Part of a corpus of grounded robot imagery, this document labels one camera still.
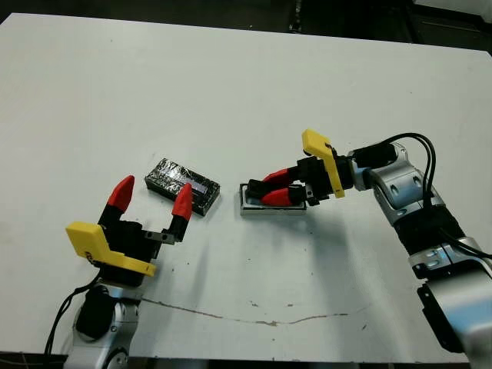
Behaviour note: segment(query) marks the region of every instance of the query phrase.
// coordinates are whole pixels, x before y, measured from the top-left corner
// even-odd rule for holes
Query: dark floor
[[[62,369],[65,356],[52,358],[53,369]],[[42,356],[38,354],[0,353],[1,369],[38,369],[42,366]],[[356,364],[292,363],[280,361],[193,361],[131,358],[129,369],[354,369]],[[359,369],[470,369],[469,364],[359,364]]]
[[[114,18],[269,32],[443,45],[487,50],[492,27],[480,17],[414,5],[411,0],[0,0],[0,22],[11,12]],[[54,359],[62,367],[65,357]],[[40,355],[0,354],[0,368],[38,367]],[[131,367],[173,367],[134,359]],[[307,363],[211,361],[208,367],[310,367]],[[416,366],[395,364],[396,369]],[[467,364],[419,364],[419,369],[463,369]],[[361,369],[388,368],[362,364]]]

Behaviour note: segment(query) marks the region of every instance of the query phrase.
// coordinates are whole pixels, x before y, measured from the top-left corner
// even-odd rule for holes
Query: white table
[[[305,128],[339,153],[423,132],[436,146],[438,191],[491,252],[487,53],[11,15],[0,25],[0,82],[0,350],[42,351],[62,299],[95,274],[64,227],[96,222],[124,176],[137,178],[125,218],[168,225],[171,202],[143,182],[166,157],[216,180],[221,197],[192,217],[182,244],[161,250],[145,298],[174,307],[142,303],[132,355],[466,360],[437,343],[406,251],[369,191],[301,217],[242,218],[238,185],[294,165]],[[424,150],[405,145],[423,168]],[[66,351],[80,303],[55,352]]]

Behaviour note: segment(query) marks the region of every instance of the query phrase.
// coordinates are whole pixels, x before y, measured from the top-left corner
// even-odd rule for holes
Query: small box
[[[241,202],[241,215],[303,215],[306,214],[306,201],[302,201],[300,204],[294,204],[292,206],[268,206],[263,205],[257,198],[249,198],[246,195],[248,189],[247,183],[241,183],[239,185],[239,198]]]
[[[176,199],[179,191],[187,183],[192,188],[193,211],[200,215],[207,214],[220,193],[221,186],[217,182],[168,159],[162,159],[145,177],[145,184],[149,190],[171,200]]]

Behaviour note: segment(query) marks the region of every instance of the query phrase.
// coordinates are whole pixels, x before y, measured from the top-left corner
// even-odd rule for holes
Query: crack on table
[[[166,308],[177,309],[180,311],[186,311],[188,313],[204,315],[205,317],[212,317],[214,319],[225,319],[226,321],[237,321],[239,323],[248,323],[248,324],[263,324],[263,325],[267,325],[269,327],[278,327],[279,325],[293,325],[293,324],[302,323],[304,321],[310,321],[313,319],[325,319],[328,317],[348,317],[350,315],[358,314],[358,313],[364,311],[365,309],[367,309],[371,306],[370,304],[368,306],[364,306],[352,314],[349,314],[349,313],[319,314],[319,315],[311,315],[309,317],[303,317],[302,319],[297,319],[296,321],[249,321],[246,319],[240,319],[240,318],[234,318],[234,317],[225,317],[222,315],[205,313],[204,311],[193,310],[193,309],[188,309],[186,307],[166,304],[162,301],[153,301],[153,300],[149,300],[147,298],[142,298],[142,301],[148,302],[150,304],[161,305],[161,306],[164,306]]]

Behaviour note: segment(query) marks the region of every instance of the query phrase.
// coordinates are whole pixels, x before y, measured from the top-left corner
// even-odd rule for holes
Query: black cable
[[[58,326],[58,322],[62,318],[63,314],[70,307],[72,298],[77,294],[81,294],[82,292],[85,292],[90,288],[92,288],[95,285],[95,283],[98,281],[100,276],[101,276],[101,270],[99,270],[98,274],[95,276],[95,278],[92,281],[90,281],[85,286],[74,289],[74,291],[69,296],[67,296],[67,298],[64,299],[63,302],[61,303],[61,306],[58,309],[58,313],[56,314],[55,321],[53,322],[52,329],[49,332],[48,340],[46,341],[45,353],[44,353],[45,366],[48,366],[50,364],[49,358],[52,355],[52,348],[53,348],[53,341],[55,340],[56,327]]]
[[[443,228],[439,228],[439,233],[451,246],[459,248],[461,251],[465,251],[465,254],[471,254],[471,256],[476,256],[478,258],[492,259],[492,254],[488,254],[487,252],[477,250],[476,248],[472,248],[471,246],[464,244],[447,233]]]
[[[425,151],[427,152],[427,165],[422,181],[422,199],[424,202],[424,207],[428,208],[431,206],[432,182],[434,180],[434,172],[436,171],[436,151],[434,150],[434,146],[432,145],[431,140],[429,140],[424,135],[421,135],[420,133],[407,132],[389,137],[382,142],[374,144],[373,146],[390,144],[401,138],[413,138],[419,141],[424,146]]]

